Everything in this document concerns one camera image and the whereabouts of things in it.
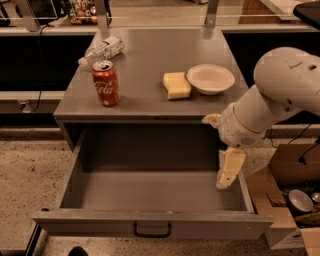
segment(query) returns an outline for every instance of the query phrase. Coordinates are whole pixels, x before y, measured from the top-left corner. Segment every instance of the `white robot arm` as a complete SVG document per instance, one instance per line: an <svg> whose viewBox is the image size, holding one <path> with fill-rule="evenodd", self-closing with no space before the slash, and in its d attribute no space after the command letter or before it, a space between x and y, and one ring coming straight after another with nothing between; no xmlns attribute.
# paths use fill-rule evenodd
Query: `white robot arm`
<svg viewBox="0 0 320 256"><path fill-rule="evenodd" d="M273 124L302 110L320 116L320 58L296 48L274 49L256 64L255 85L221 114L210 114L203 123L218 129L228 145L220 151L217 187L229 187L239 173L245 154Z"/></svg>

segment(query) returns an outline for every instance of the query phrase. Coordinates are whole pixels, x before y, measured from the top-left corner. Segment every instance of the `yellow sponge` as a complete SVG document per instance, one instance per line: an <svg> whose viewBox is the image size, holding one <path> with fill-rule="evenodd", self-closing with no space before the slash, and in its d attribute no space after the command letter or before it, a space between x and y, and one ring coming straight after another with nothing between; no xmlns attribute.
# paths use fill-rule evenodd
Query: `yellow sponge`
<svg viewBox="0 0 320 256"><path fill-rule="evenodd" d="M190 97L191 85L185 78L184 72L165 73L163 84L168 91L168 100Z"/></svg>

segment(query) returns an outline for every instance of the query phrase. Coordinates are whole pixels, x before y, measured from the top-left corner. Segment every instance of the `drawer handle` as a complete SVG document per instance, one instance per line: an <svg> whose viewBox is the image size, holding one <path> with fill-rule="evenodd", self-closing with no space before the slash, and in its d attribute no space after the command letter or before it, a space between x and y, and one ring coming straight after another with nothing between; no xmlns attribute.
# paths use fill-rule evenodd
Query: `drawer handle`
<svg viewBox="0 0 320 256"><path fill-rule="evenodd" d="M168 231L165 234L141 234L138 232L138 224L133 224L133 233L136 237L140 238L167 238L171 235L171 224L168 223Z"/></svg>

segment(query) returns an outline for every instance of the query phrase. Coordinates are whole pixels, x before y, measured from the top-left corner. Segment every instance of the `red soda can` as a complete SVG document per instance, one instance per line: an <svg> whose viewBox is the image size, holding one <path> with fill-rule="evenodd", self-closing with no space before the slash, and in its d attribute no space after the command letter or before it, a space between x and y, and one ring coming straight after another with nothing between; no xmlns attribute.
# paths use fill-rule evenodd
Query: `red soda can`
<svg viewBox="0 0 320 256"><path fill-rule="evenodd" d="M120 94L113 63L109 60L94 63L92 76L100 103L107 107L117 104L120 101Z"/></svg>

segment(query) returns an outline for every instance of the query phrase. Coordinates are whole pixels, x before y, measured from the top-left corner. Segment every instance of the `terrazzo floor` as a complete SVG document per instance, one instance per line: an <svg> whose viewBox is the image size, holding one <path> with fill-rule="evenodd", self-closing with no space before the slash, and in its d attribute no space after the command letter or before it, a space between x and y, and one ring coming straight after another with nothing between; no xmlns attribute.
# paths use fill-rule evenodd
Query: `terrazzo floor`
<svg viewBox="0 0 320 256"><path fill-rule="evenodd" d="M287 143L274 139L273 143ZM312 143L315 138L299 139ZM269 139L247 150L245 176L264 167L274 148ZM0 252L18 255L27 246L35 223L34 211L52 208L63 185L71 152L59 129L0 129ZM57 237L41 233L34 256L63 256L74 246L91 256L115 255L306 255L304 249L271 251L258 240L171 240L98 237Z"/></svg>

